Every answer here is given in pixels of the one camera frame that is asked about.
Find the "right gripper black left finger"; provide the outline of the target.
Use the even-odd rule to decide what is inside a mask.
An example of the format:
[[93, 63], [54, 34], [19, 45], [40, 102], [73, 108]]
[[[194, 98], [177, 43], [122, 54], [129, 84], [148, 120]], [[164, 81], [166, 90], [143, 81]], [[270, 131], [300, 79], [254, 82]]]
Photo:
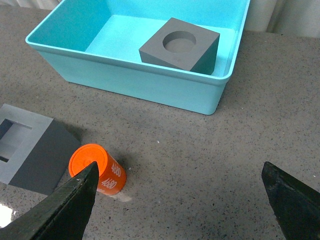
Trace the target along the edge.
[[31, 210], [0, 230], [2, 240], [81, 240], [99, 181], [93, 162]]

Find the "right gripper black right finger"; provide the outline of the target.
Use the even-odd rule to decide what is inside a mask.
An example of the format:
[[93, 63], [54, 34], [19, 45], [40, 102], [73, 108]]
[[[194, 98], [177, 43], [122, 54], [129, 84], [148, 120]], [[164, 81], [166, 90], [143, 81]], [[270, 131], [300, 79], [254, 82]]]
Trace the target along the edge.
[[269, 204], [287, 240], [320, 238], [320, 193], [266, 161], [261, 172]]

